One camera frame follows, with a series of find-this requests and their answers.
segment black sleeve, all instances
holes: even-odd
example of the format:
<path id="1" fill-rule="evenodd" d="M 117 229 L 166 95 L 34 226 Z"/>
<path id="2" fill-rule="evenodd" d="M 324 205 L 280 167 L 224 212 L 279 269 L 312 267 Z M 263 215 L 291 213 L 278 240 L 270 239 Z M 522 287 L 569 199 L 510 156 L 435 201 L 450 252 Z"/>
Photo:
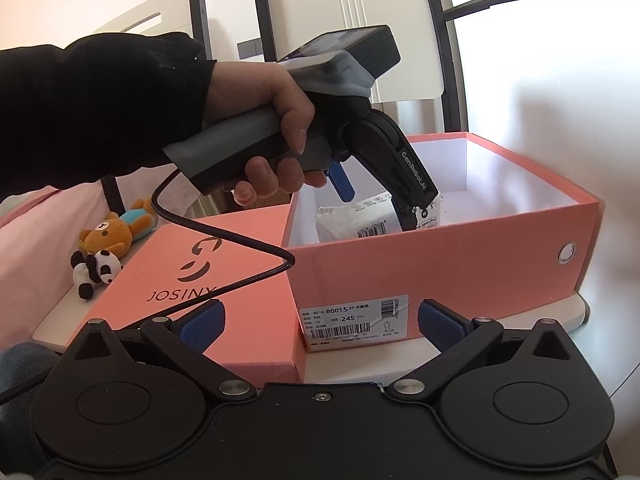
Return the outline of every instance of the black sleeve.
<path id="1" fill-rule="evenodd" d="M 214 61 L 182 32 L 0 51 L 0 202 L 168 163 L 202 129 Z"/>

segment triangular hole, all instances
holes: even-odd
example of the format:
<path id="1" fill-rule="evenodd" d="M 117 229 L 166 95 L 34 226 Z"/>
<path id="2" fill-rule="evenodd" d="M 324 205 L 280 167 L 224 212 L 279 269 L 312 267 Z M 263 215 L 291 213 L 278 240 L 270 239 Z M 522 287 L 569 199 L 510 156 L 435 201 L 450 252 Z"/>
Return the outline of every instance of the triangular hole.
<path id="1" fill-rule="evenodd" d="M 562 346 L 555 332 L 543 333 L 533 355 L 547 357 L 549 359 L 562 359 L 563 361 L 569 359 L 569 354 L 564 349 L 564 346 Z"/>
<path id="2" fill-rule="evenodd" d="M 102 338 L 102 334 L 100 332 L 91 332 L 82 345 L 82 348 L 79 349 L 76 354 L 76 359 L 82 361 L 85 359 L 108 357 L 110 355 L 111 351 Z"/>

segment white package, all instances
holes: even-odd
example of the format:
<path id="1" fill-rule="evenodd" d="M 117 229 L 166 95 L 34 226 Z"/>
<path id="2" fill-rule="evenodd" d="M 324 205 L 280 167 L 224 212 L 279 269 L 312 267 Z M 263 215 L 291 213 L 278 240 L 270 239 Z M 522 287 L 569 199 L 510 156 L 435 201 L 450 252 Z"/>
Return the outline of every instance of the white package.
<path id="1" fill-rule="evenodd" d="M 418 229 L 439 224 L 441 200 L 438 195 L 427 209 L 416 210 Z M 320 206 L 316 229 L 321 243 L 402 232 L 389 192 L 353 204 Z"/>

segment stuffed toy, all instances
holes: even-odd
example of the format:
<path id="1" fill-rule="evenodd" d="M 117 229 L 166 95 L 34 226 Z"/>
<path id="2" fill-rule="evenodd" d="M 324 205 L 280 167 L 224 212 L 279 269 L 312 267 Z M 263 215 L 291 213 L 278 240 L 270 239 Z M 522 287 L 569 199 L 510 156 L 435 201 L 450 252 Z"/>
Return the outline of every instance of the stuffed toy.
<path id="1" fill-rule="evenodd" d="M 88 254 L 86 258 L 81 251 L 76 251 L 71 255 L 71 267 L 78 296 L 87 301 L 94 296 L 96 286 L 109 285 L 122 270 L 117 256 L 106 250 Z"/>
<path id="2" fill-rule="evenodd" d="M 80 248 L 86 254 L 97 254 L 107 250 L 122 259 L 133 241 L 147 236 L 157 225 L 158 215 L 151 207 L 151 199 L 136 200 L 124 215 L 109 213 L 98 227 L 82 231 Z"/>

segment device screen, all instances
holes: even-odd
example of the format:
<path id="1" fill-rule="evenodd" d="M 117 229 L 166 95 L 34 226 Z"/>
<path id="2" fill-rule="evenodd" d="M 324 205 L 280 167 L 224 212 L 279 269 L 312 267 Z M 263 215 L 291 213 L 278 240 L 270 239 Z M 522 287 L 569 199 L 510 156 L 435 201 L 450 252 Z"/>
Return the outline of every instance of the device screen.
<path id="1" fill-rule="evenodd" d="M 293 59 L 295 57 L 318 56 L 319 54 L 335 52 L 336 50 L 346 50 L 353 43 L 361 40 L 375 30 L 376 27 L 367 27 L 329 32 L 327 34 L 323 34 L 322 36 L 318 36 L 314 40 L 309 41 L 309 43 L 293 51 L 284 59 L 286 60 Z"/>

